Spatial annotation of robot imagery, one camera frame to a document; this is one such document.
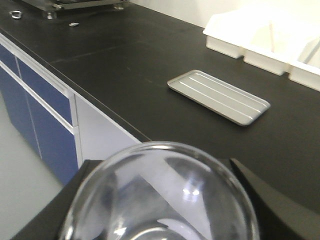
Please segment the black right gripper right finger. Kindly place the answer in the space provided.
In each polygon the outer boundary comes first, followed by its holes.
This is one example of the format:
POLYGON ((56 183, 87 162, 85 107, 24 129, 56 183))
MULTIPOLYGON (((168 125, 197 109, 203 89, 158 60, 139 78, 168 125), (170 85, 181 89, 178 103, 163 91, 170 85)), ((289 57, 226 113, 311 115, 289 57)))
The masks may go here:
POLYGON ((266 206, 295 234, 305 240, 320 238, 320 215, 291 200, 259 178, 237 159, 230 160, 244 175, 266 206))

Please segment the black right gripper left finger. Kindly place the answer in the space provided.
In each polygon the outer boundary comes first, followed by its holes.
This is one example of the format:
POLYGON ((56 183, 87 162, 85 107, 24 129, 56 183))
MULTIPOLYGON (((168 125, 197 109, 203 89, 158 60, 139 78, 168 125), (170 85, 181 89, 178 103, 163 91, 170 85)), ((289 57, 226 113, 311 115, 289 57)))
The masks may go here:
POLYGON ((78 172, 53 200, 16 233, 12 239, 57 240, 80 185, 101 162, 101 160, 85 160, 78 172))

